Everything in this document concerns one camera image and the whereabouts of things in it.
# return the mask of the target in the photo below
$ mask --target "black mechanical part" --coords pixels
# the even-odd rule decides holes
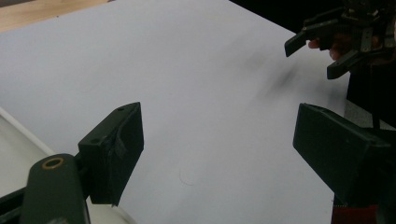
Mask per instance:
[[[90,223],[74,156],[54,155],[32,166],[20,223]]]
[[[379,203],[384,183],[394,176],[395,136],[300,104],[293,146],[343,204],[363,207]]]
[[[117,108],[80,141],[75,157],[33,165],[26,188],[0,198],[0,224],[90,223],[86,199],[118,205],[143,145],[140,104]]]
[[[92,174],[92,203],[119,204],[143,145],[139,103],[115,109],[78,143],[81,162]]]

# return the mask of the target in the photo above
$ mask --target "hole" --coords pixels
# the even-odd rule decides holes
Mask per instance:
[[[52,169],[60,167],[62,165],[62,163],[64,163],[63,158],[61,158],[61,157],[52,158],[52,159],[45,161],[42,165],[42,168],[44,170],[52,170]]]

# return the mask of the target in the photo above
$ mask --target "wooden surface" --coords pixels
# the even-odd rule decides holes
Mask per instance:
[[[0,7],[0,32],[106,2],[108,0],[35,0],[13,6]]]

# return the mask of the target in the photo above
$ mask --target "white paper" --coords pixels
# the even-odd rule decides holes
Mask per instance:
[[[145,150],[120,206],[138,224],[331,223],[292,147],[299,103],[343,114],[326,52],[226,0],[118,0],[0,34],[0,106],[61,153],[141,102]]]

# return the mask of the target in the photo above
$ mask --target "robotic arm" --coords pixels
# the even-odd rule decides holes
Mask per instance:
[[[327,78],[336,79],[368,60],[391,57],[396,43],[396,21],[393,0],[344,0],[344,6],[318,14],[304,21],[300,33],[285,43],[286,56],[306,44],[306,40],[320,39],[320,49],[330,49],[335,34],[351,36],[351,49],[327,67]],[[382,46],[372,48],[372,37],[378,36]]]

